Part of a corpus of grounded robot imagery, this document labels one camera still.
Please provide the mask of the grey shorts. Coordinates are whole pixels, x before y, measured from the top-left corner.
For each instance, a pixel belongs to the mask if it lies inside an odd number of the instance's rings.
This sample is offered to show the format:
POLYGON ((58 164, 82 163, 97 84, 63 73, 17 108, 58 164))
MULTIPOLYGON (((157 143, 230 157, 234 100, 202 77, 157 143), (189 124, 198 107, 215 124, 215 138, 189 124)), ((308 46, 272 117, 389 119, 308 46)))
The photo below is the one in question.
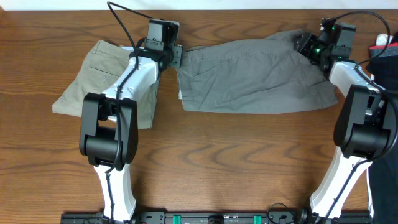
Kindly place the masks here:
POLYGON ((303 33, 289 30, 186 51, 177 69, 184 110, 282 114, 337 104, 335 87, 294 50, 303 33))

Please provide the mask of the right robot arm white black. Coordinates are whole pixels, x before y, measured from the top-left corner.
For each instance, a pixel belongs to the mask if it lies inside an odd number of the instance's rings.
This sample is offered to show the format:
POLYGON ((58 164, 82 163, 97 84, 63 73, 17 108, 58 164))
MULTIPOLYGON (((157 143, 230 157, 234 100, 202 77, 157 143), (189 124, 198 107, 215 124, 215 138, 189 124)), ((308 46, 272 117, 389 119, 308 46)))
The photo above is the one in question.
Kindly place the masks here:
POLYGON ((360 175, 397 147, 397 95, 350 59, 354 35, 333 29, 320 36, 305 33, 295 43, 295 50, 318 65, 345 97, 333 133, 333 160, 296 223, 372 223, 372 206, 344 212, 343 204, 360 175))

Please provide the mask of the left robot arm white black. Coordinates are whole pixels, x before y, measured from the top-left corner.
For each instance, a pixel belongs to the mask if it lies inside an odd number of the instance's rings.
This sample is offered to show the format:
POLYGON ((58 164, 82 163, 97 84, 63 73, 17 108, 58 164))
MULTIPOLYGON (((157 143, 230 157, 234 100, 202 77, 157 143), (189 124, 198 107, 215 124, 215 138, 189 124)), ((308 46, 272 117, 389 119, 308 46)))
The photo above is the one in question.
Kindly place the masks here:
POLYGON ((136 209, 130 165, 138 145, 137 103, 160 74, 178 68, 183 47, 132 49, 120 78, 102 93, 83 99, 80 152, 94 167, 104 196, 102 213, 83 223, 129 223, 136 209))

